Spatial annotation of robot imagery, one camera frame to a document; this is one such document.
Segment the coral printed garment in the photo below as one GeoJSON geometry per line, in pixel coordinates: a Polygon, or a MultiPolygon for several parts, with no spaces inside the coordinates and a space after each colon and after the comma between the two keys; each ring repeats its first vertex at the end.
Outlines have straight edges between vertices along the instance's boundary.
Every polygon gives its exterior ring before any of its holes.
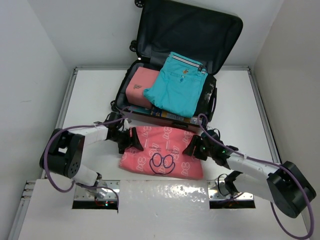
{"type": "Polygon", "coordinates": [[[119,167],[123,170],[157,177],[201,180],[201,161],[183,154],[194,133],[173,127],[137,126],[139,151],[130,147],[124,151],[119,167]]]}

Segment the yellow blue snack packet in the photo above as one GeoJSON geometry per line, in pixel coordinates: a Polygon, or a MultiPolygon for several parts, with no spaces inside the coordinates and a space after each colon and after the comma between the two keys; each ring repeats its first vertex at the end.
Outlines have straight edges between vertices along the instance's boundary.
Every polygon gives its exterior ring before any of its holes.
{"type": "Polygon", "coordinates": [[[162,118],[171,119],[171,120],[176,120],[176,121],[185,122],[185,123],[189,123],[189,124],[197,124],[198,123],[197,117],[187,118],[187,117],[179,116],[179,115],[176,115],[174,113],[171,113],[171,112],[165,111],[163,109],[157,108],[155,106],[153,106],[151,108],[150,114],[152,116],[162,117],[162,118]]]}

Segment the black white tie-dye shirt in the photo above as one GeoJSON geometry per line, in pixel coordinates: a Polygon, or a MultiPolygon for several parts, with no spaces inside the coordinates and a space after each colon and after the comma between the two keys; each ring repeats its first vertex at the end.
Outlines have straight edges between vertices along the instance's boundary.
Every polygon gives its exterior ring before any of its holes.
{"type": "Polygon", "coordinates": [[[202,91],[199,97],[199,100],[197,102],[197,106],[194,112],[194,116],[198,116],[199,114],[205,114],[209,115],[213,108],[213,102],[214,102],[214,92],[216,89],[216,78],[208,74],[203,87],[202,91]]]}

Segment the turquoise shorts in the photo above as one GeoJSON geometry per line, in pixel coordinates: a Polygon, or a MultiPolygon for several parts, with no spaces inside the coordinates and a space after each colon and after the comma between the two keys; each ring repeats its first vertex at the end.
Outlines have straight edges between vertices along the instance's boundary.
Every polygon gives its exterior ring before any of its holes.
{"type": "Polygon", "coordinates": [[[192,118],[207,76],[202,63],[172,51],[143,96],[159,109],[192,118]]]}

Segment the grey suitcase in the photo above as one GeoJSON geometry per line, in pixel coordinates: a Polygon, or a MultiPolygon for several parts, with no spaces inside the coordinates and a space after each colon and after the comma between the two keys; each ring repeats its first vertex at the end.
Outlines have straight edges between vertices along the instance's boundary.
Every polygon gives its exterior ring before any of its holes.
{"type": "MultiPolygon", "coordinates": [[[[243,30],[243,21],[238,16],[177,1],[137,0],[135,5],[142,8],[142,13],[137,39],[129,48],[136,52],[138,60],[127,70],[115,100],[110,103],[114,112],[134,105],[127,100],[126,88],[138,67],[159,71],[170,52],[175,52],[200,62],[215,77],[243,30]]],[[[217,87],[213,97],[211,112],[208,116],[204,114],[209,121],[217,105],[217,87]]],[[[137,115],[148,122],[159,119],[185,128],[198,126],[151,114],[137,115]]]]}

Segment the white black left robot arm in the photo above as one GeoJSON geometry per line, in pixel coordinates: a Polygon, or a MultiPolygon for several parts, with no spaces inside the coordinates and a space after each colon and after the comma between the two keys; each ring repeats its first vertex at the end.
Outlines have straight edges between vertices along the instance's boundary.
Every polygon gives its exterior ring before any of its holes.
{"type": "Polygon", "coordinates": [[[128,118],[121,113],[111,112],[105,121],[91,125],[56,128],[44,149],[39,165],[57,191],[67,193],[75,185],[93,191],[100,188],[101,174],[82,164],[84,149],[100,141],[117,143],[119,154],[124,154],[129,148],[140,152],[144,150],[137,128],[130,128],[128,118]],[[71,186],[68,189],[58,187],[51,173],[70,179],[71,186]]]}

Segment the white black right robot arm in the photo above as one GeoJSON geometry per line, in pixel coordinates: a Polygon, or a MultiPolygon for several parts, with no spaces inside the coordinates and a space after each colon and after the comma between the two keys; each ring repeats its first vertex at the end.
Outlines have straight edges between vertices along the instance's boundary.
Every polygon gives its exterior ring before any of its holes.
{"type": "Polygon", "coordinates": [[[237,147],[224,145],[214,130],[194,135],[183,154],[204,161],[212,158],[217,165],[231,170],[224,179],[224,189],[230,195],[251,193],[275,204],[290,218],[296,218],[317,196],[294,163],[252,160],[239,153],[237,147]]]}

